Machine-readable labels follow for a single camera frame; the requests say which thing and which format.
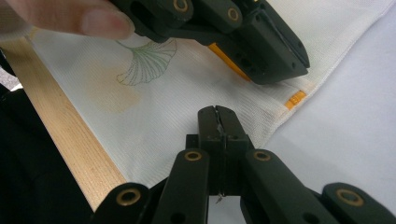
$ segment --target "human finger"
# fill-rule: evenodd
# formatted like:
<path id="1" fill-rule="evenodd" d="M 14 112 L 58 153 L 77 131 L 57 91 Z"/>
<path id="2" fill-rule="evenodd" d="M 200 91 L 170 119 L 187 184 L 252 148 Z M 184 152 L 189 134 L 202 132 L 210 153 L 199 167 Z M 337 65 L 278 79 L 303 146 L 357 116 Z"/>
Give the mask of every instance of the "human finger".
<path id="1" fill-rule="evenodd" d="M 123 39 L 134 31 L 131 20 L 107 0 L 6 0 L 36 27 L 79 35 Z"/>

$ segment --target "fingertip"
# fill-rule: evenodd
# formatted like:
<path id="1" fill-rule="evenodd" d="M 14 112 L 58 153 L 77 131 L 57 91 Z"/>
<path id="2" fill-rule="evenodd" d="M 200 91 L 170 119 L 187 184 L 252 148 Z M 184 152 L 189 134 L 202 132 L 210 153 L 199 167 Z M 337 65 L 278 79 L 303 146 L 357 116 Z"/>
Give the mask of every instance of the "fingertip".
<path id="1" fill-rule="evenodd" d="M 120 11 L 93 8 L 83 15 L 81 32 L 84 35 L 108 39 L 124 39 L 134 32 L 134 24 Z"/>

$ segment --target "embroidered fabric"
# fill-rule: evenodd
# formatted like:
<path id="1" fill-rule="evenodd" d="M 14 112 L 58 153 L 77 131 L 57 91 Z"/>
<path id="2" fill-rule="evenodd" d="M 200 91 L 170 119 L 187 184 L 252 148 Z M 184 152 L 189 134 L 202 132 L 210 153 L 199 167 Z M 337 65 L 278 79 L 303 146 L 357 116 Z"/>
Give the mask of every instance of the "embroidered fabric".
<path id="1" fill-rule="evenodd" d="M 38 30 L 36 52 L 128 181 L 155 185 L 168 174 L 197 111 L 234 110 L 256 147 L 311 97 L 394 0 L 269 1 L 310 56 L 304 77 L 257 86 L 190 40 L 117 42 Z M 306 97 L 291 100 L 303 92 Z"/>

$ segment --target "ginkgo leaf embroidery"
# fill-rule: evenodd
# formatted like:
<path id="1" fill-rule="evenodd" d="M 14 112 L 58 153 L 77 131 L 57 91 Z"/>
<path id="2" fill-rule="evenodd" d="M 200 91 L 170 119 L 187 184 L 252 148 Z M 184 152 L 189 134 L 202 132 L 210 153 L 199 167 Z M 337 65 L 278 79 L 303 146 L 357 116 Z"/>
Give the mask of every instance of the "ginkgo leaf embroidery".
<path id="1" fill-rule="evenodd" d="M 163 75 L 177 51 L 175 39 L 169 39 L 161 44 L 150 41 L 146 45 L 137 48 L 127 47 L 119 41 L 117 43 L 130 50 L 133 54 L 128 70 L 117 75 L 118 82 L 128 86 L 149 83 L 152 79 Z"/>

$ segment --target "brass screw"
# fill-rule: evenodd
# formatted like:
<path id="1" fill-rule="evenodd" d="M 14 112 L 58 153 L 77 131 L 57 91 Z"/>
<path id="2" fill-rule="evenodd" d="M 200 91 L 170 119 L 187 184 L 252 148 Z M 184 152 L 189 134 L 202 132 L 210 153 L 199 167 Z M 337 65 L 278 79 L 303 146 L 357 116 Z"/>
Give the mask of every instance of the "brass screw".
<path id="1" fill-rule="evenodd" d="M 230 7 L 228 9 L 228 18 L 230 18 L 230 20 L 232 21 L 238 21 L 239 19 L 238 11 L 235 8 Z"/>
<path id="2" fill-rule="evenodd" d="M 363 198 L 352 190 L 338 189 L 335 194 L 337 195 L 338 199 L 341 200 L 343 203 L 347 203 L 356 207 L 364 205 Z"/>
<path id="3" fill-rule="evenodd" d="M 271 160 L 271 156 L 265 152 L 257 151 L 254 153 L 254 159 L 258 161 L 269 161 Z"/>
<path id="4" fill-rule="evenodd" d="M 174 0 L 174 8 L 179 12 L 186 12 L 189 10 L 189 5 L 187 4 L 187 0 Z"/>
<path id="5" fill-rule="evenodd" d="M 138 189 L 125 189 L 117 195 L 117 203 L 121 206 L 129 206 L 137 203 L 140 199 L 140 191 Z"/>
<path id="6" fill-rule="evenodd" d="M 202 155 L 197 151 L 190 151 L 184 155 L 184 158 L 188 161 L 198 161 L 202 158 Z"/>

